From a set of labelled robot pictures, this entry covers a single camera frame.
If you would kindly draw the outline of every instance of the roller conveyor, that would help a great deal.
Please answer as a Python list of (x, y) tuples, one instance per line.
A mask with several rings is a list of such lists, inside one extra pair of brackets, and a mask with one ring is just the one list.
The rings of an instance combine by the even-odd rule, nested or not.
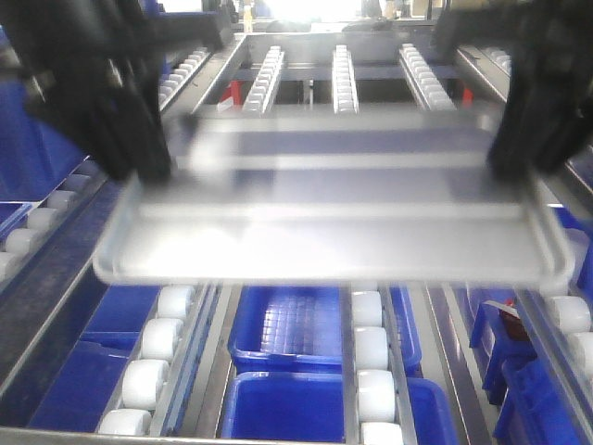
[(284, 52), (280, 46), (272, 46), (247, 94), (243, 111), (258, 114), (270, 111), (280, 86), (283, 63)]
[(352, 66), (352, 56), (346, 45), (335, 47), (332, 60), (332, 98), (334, 113), (358, 113), (359, 96)]

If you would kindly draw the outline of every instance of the metal rail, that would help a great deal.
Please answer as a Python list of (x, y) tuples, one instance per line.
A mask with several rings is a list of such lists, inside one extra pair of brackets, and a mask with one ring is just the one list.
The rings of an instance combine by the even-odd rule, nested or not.
[(383, 303), (384, 327), (389, 343), (389, 369), (393, 374), (396, 385), (397, 416), (406, 445), (418, 445), (414, 415), (411, 411), (410, 393), (408, 392), (408, 378), (401, 355), (399, 342), (399, 326), (393, 309), (393, 300), (389, 287), (381, 287), (381, 301)]
[(424, 297), (428, 302), (435, 339), (441, 351), (443, 368), (447, 370), (449, 394), (451, 394), (460, 410), (461, 434), (465, 443), (487, 445), (492, 443), (488, 433), (484, 413), (480, 406), (476, 388), (472, 384), (472, 374), (468, 369), (467, 359), (463, 347), (455, 331), (455, 323), (451, 317), (446, 290), (443, 287), (417, 289), (423, 295), (412, 298)]
[(345, 44), (335, 47), (332, 62), (332, 99), (334, 113), (358, 113), (359, 95), (352, 67), (352, 55)]
[(420, 108), (455, 109), (443, 85), (413, 44), (404, 44), (401, 47), (399, 63), (406, 73), (406, 81)]
[(158, 104), (161, 111), (175, 100), (175, 97), (206, 64), (209, 57), (208, 50), (199, 47), (163, 80), (158, 88)]
[(280, 86), (283, 63), (284, 52), (280, 46), (272, 46), (251, 85), (243, 111), (264, 114), (271, 110)]
[(340, 289), (340, 324), (342, 329), (342, 400), (344, 404), (344, 435), (347, 445), (360, 443), (358, 382), (354, 363), (354, 331), (352, 298), (347, 288)]

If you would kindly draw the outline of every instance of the blue plastic crate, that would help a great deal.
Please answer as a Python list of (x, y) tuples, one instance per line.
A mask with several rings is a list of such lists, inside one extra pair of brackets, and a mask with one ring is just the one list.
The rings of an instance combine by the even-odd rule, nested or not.
[(31, 207), (29, 203), (0, 202), (0, 242), (4, 241), (13, 229), (24, 224)]
[[(286, 371), (339, 373), (342, 368), (337, 287), (246, 287), (229, 351), (237, 373)], [(392, 289), (406, 372), (414, 375), (422, 353), (406, 291)]]
[(500, 405), (507, 390), (502, 375), (502, 364), (510, 357), (519, 357), (526, 361), (532, 360), (536, 357), (536, 350), (528, 340), (511, 338), (500, 318), (499, 309), (482, 303), (475, 317), (475, 324), (470, 337), (470, 348), (484, 349), (483, 339), (486, 332), (493, 334), (494, 344), (489, 349), (489, 360), (486, 369), (483, 369), (483, 364), (478, 361), (478, 367), (484, 379), (482, 388), (487, 391), (490, 403)]
[(408, 390), (418, 445), (457, 445), (447, 396), (440, 386), (424, 378), (409, 378)]
[(416, 376), (420, 373), (420, 361), (423, 357), (418, 338), (418, 329), (411, 311), (410, 294), (406, 287), (391, 287), (391, 301), (397, 317), (401, 356), (404, 361), (406, 375)]
[(132, 350), (158, 291), (157, 286), (111, 286), (82, 332), (81, 340), (116, 350)]
[[(443, 390), (422, 378), (408, 388), (419, 445), (457, 445)], [(344, 441), (341, 375), (244, 373), (226, 403), (223, 438)]]
[(344, 441), (342, 376), (244, 373), (231, 386), (221, 436)]
[(79, 341), (28, 427), (95, 431), (127, 361), (128, 354), (121, 350)]
[[(0, 27), (0, 45), (6, 36)], [(84, 158), (68, 139), (23, 109), (21, 82), (0, 83), (0, 201), (39, 201)]]
[(502, 366), (509, 391), (494, 436), (504, 445), (581, 445), (540, 360)]

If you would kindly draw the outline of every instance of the metal side rail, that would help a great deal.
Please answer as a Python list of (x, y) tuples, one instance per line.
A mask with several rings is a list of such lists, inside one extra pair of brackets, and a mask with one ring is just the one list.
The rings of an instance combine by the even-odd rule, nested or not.
[(507, 102), (509, 74), (475, 46), (461, 46), (455, 55), (460, 77), (470, 89), (499, 103)]
[[(496, 409), (488, 404), (482, 390), (482, 380), (469, 349), (469, 339), (460, 337), (458, 329), (464, 330), (461, 315), (455, 315), (457, 303), (450, 286), (430, 286), (407, 284), (410, 299), (414, 304), (414, 315), (423, 309), (427, 315), (427, 329), (434, 350), (424, 348), (424, 355), (436, 353), (432, 363), (443, 372), (443, 384), (447, 387), (451, 400), (449, 405), (456, 419), (458, 437), (461, 444), (488, 445), (496, 443), (490, 436), (493, 430), (493, 417), (498, 418)], [(425, 370), (429, 376), (434, 370)]]
[(550, 321), (546, 305), (535, 292), (517, 292), (517, 311), (567, 410), (581, 443), (593, 443), (593, 393), (570, 357), (566, 339)]
[(120, 188), (104, 181), (89, 184), (2, 294), (2, 425), (27, 424), (107, 288), (93, 274), (91, 258)]
[(358, 445), (360, 444), (358, 382), (354, 362), (354, 326), (352, 324), (352, 298), (350, 295), (349, 289), (340, 289), (344, 436), (347, 445)]
[(379, 292), (383, 303), (383, 325), (389, 344), (389, 369), (396, 385), (397, 419), (401, 426), (404, 443), (406, 445), (418, 445), (414, 416), (411, 411), (410, 393), (408, 392), (408, 378), (406, 377), (404, 359), (401, 355), (399, 326), (393, 309), (391, 292), (389, 287), (381, 287)]
[(352, 56), (345, 44), (335, 47), (332, 62), (334, 113), (358, 113), (359, 96), (352, 67)]
[(406, 73), (406, 81), (420, 108), (455, 109), (445, 88), (413, 44), (401, 46), (399, 63)]
[(161, 111), (169, 106), (171, 101), (200, 71), (208, 61), (209, 56), (210, 53), (207, 48), (197, 48), (163, 80), (158, 88), (158, 104)]
[(283, 63), (284, 52), (280, 46), (271, 46), (247, 94), (243, 111), (258, 114), (270, 111), (278, 93)]

